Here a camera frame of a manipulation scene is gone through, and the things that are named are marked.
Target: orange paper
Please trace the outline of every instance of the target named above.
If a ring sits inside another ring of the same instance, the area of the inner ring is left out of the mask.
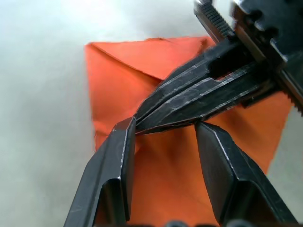
[[[114,125],[175,68],[213,45],[209,37],[91,43],[86,46],[96,149]],[[290,102],[278,93],[253,107],[235,107],[208,122],[230,133],[264,172],[278,146]],[[131,224],[217,224],[203,181],[193,126],[136,139]]]

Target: white surface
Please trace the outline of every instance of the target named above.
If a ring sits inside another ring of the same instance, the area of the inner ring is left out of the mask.
[[[228,15],[228,1],[216,5]],[[193,0],[2,0],[0,10],[0,226],[62,226],[93,153],[83,46],[204,30]],[[302,217],[296,119],[270,179]]]

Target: folded orange paper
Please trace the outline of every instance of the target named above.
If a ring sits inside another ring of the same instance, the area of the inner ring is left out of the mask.
[[[136,113],[175,68],[213,45],[209,37],[90,43],[86,46],[96,149],[114,125]],[[208,122],[230,133],[264,172],[278,146],[290,102],[278,93]],[[136,139],[131,224],[217,224],[203,181],[193,126]]]

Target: gray background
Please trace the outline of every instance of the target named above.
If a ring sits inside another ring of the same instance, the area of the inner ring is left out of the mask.
[[[85,44],[204,34],[193,0],[1,0],[0,226],[65,221],[94,147]],[[292,111],[269,171],[300,221],[302,126]]]

